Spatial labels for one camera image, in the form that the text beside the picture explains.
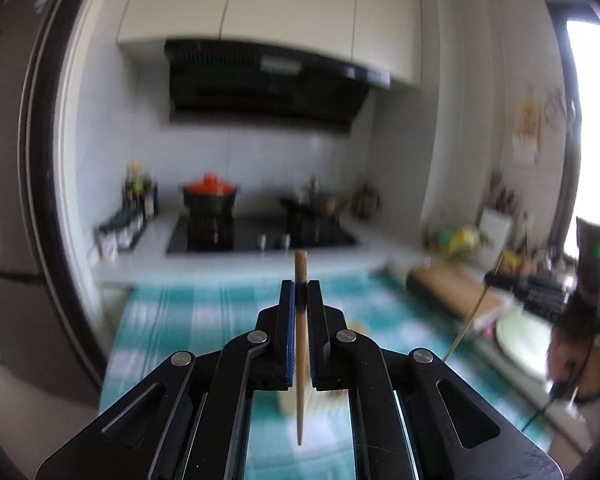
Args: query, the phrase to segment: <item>black induction cooktop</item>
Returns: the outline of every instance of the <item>black induction cooktop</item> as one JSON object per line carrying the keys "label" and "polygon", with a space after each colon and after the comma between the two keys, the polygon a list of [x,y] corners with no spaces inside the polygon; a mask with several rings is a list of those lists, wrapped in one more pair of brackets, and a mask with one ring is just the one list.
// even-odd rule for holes
{"label": "black induction cooktop", "polygon": [[171,235],[167,254],[284,251],[357,243],[332,218],[299,222],[285,216],[191,218],[183,214]]}

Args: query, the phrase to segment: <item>white upper cabinet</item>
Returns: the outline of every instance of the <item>white upper cabinet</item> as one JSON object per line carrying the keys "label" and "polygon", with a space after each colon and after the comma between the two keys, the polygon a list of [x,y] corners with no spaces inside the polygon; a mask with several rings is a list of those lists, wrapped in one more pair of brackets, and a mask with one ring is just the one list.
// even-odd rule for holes
{"label": "white upper cabinet", "polygon": [[227,0],[129,0],[118,43],[218,38]]}
{"label": "white upper cabinet", "polygon": [[353,63],[420,84],[420,0],[356,0]]}
{"label": "white upper cabinet", "polygon": [[164,60],[167,38],[269,43],[420,83],[420,0],[129,0],[118,43]]}
{"label": "white upper cabinet", "polygon": [[229,0],[221,39],[351,60],[356,0]]}

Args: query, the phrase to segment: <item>refrigerator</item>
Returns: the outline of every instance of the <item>refrigerator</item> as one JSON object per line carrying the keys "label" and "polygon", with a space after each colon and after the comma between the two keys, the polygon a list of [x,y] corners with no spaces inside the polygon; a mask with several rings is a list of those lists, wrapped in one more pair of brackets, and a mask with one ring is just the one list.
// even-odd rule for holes
{"label": "refrigerator", "polygon": [[0,2],[0,358],[30,384],[96,405],[106,358],[64,255],[52,151],[82,1]]}

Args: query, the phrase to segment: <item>metal screw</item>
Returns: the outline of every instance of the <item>metal screw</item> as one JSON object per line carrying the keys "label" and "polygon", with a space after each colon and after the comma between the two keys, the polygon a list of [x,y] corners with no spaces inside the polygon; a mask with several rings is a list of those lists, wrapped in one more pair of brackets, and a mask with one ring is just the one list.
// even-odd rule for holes
{"label": "metal screw", "polygon": [[353,330],[340,330],[336,338],[343,343],[353,343],[356,340],[356,333]]}
{"label": "metal screw", "polygon": [[253,332],[249,332],[247,339],[249,342],[254,344],[264,343],[267,340],[267,333],[262,330],[254,330]]}
{"label": "metal screw", "polygon": [[191,362],[191,354],[189,352],[176,352],[171,356],[171,364],[175,366],[186,366]]}
{"label": "metal screw", "polygon": [[433,354],[424,348],[418,348],[413,353],[413,359],[423,365],[427,365],[433,361]]}

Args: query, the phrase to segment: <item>white countertop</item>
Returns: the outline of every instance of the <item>white countertop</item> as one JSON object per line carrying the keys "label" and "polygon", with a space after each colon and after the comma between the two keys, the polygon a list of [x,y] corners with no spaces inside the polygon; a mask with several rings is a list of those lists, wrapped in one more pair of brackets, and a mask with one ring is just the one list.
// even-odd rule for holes
{"label": "white countertop", "polygon": [[[293,251],[166,254],[179,215],[161,214],[146,227],[134,250],[120,253],[114,262],[97,262],[93,266],[94,280],[104,286],[133,286],[293,279]],[[343,218],[341,223],[360,244],[308,250],[309,279],[390,267],[404,280],[411,267],[423,264],[427,258],[424,251],[359,221]]]}

